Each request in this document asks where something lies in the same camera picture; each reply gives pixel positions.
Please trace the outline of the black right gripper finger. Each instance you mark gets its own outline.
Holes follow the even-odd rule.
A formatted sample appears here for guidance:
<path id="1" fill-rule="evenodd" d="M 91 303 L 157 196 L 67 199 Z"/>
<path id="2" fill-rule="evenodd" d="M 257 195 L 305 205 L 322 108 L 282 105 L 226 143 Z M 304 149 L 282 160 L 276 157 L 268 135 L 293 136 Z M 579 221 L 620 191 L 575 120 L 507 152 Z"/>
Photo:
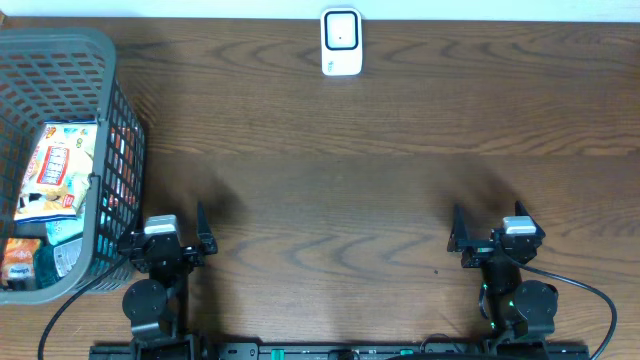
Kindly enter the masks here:
<path id="1" fill-rule="evenodd" d="M 521 201 L 516 201 L 514 204 L 514 211 L 515 211 L 515 215 L 516 216 L 530 216 L 534 223 L 537 226 L 537 231 L 535 234 L 531 234 L 531 235 L 535 235 L 536 237 L 539 238 L 544 238 L 545 237 L 545 231 L 542 229 L 542 227 L 534 220 L 534 218 L 529 214 L 528 210 L 526 209 L 526 207 L 524 206 L 524 204 Z"/>
<path id="2" fill-rule="evenodd" d="M 463 252 L 468 247 L 469 236 L 464 221 L 463 209 L 459 205 L 454 206 L 453 224 L 449 241 L 447 244 L 448 252 Z"/>

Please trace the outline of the teal mouthwash bottle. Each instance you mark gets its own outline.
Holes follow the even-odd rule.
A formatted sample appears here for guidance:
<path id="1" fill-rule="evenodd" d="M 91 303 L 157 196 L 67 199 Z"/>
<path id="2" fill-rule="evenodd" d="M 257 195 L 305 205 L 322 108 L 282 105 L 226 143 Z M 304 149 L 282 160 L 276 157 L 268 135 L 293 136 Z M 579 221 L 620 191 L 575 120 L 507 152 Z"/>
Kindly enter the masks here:
<path id="1" fill-rule="evenodd" d="M 81 249 L 81 237 L 39 249 L 34 257 L 37 286 L 47 288 L 63 279 L 75 266 Z"/>

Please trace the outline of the small teal wipes packet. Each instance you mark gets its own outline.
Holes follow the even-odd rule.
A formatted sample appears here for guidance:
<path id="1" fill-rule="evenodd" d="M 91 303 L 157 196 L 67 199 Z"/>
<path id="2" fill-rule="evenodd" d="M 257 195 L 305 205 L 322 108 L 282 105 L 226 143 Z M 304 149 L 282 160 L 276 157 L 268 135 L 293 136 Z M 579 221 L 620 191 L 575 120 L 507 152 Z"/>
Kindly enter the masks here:
<path id="1" fill-rule="evenodd" d="M 84 230 L 84 218 L 61 219 L 50 221 L 45 224 L 47 240 L 50 245 L 58 245 L 65 242 Z"/>

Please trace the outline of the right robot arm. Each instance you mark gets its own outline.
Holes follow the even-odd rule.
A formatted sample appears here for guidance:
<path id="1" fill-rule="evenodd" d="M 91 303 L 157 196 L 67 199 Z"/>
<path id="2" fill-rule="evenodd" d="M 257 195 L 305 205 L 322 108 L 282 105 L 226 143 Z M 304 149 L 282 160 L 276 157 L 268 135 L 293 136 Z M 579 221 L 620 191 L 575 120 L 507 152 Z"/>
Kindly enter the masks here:
<path id="1" fill-rule="evenodd" d="M 447 250 L 461 255 L 462 267 L 482 272 L 478 304 L 493 331 L 483 347 L 492 355 L 533 353 L 555 331 L 557 289 L 521 276 L 544 237 L 521 202 L 515 203 L 515 214 L 505 217 L 485 239 L 471 238 L 462 207 L 454 207 Z"/>

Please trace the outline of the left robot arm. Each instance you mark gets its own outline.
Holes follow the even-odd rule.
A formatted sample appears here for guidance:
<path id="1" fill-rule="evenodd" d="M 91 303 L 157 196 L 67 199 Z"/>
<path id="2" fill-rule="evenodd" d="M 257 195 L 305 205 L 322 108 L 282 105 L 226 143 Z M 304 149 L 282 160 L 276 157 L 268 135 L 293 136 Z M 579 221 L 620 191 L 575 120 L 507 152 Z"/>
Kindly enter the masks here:
<path id="1" fill-rule="evenodd" d="M 122 301 L 130 320 L 134 359 L 215 359 L 205 336 L 187 329 L 188 276 L 218 252 L 205 209 L 197 205 L 199 243 L 182 245 L 177 217 L 149 218 L 144 228 L 122 238 L 118 251 L 146 279 L 131 285 Z"/>

